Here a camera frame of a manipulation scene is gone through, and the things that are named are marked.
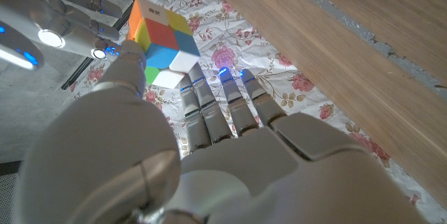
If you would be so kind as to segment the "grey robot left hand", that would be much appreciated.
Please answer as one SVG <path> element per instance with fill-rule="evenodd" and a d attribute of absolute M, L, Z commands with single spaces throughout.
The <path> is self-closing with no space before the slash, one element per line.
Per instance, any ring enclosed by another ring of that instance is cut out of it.
<path fill-rule="evenodd" d="M 90 93 L 67 107 L 20 166 L 14 223 L 422 223 L 356 141 L 308 114 L 287 115 L 242 71 L 262 126 L 234 91 L 244 127 L 189 116 L 181 157 L 163 113 L 142 97 L 146 59 L 125 40 Z"/>

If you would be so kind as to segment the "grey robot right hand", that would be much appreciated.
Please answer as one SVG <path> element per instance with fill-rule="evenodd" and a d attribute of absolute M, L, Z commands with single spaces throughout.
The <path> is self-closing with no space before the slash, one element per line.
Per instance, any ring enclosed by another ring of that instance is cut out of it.
<path fill-rule="evenodd" d="M 1 59 L 38 70 L 44 58 L 37 45 L 47 45 L 93 59 L 115 59 L 117 29 L 86 11 L 120 18 L 122 9 L 108 0 L 1 0 Z"/>

